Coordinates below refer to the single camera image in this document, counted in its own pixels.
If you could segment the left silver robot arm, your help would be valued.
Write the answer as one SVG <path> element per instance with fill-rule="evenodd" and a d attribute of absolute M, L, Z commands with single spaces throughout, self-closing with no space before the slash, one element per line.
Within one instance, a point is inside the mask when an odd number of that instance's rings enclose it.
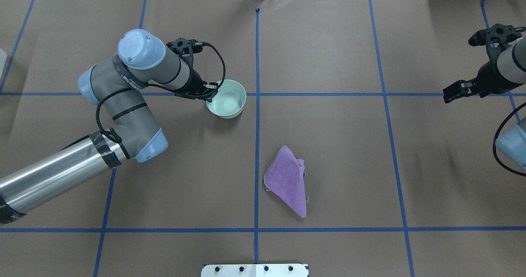
<path fill-rule="evenodd" d="M 211 102 L 225 76 L 225 61 L 209 42 L 180 37 L 165 43 L 147 30 L 129 30 L 109 59 L 78 78 L 81 95 L 95 106 L 96 131 L 3 177 L 1 224 L 130 159 L 144 163 L 166 151 L 168 141 L 142 90 Z"/>

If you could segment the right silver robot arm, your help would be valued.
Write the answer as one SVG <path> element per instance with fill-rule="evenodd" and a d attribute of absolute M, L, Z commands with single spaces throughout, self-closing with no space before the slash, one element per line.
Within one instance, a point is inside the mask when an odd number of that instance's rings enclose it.
<path fill-rule="evenodd" d="M 510 99 L 510 93 L 525 86 L 525 40 L 518 35 L 477 33 L 468 40 L 484 46 L 487 61 L 470 80 L 455 80 L 442 89 L 449 104 L 468 97 Z M 525 176 L 525 103 L 511 101 L 508 112 L 484 141 L 491 159 L 500 168 Z"/>

